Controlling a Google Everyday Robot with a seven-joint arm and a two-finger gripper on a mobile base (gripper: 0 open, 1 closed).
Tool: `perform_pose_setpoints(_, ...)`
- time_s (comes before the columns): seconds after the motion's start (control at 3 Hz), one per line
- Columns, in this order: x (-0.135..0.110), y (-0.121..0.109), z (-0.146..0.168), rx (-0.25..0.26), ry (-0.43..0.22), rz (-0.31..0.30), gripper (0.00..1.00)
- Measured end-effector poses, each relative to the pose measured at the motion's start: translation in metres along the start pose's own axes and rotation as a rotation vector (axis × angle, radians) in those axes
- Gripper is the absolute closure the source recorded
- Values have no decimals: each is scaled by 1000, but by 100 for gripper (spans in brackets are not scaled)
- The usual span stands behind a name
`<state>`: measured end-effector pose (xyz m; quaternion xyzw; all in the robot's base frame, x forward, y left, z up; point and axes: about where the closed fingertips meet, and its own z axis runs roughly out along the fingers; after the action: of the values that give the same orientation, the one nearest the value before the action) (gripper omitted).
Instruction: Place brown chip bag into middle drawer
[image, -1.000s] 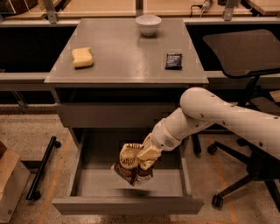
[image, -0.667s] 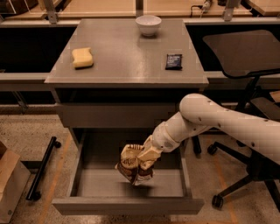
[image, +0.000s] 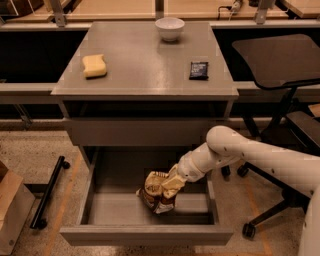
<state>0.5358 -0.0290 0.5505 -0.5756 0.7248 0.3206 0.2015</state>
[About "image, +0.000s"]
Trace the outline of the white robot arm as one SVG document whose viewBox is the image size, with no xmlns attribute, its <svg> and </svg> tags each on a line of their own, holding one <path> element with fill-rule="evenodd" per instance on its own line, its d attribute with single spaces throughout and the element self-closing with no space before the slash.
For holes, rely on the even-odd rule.
<svg viewBox="0 0 320 256">
<path fill-rule="evenodd" d="M 298 256 L 320 256 L 320 157 L 247 139 L 226 126 L 209 130 L 206 142 L 181 157 L 162 184 L 174 197 L 187 182 L 234 160 L 243 160 L 309 199 Z"/>
</svg>

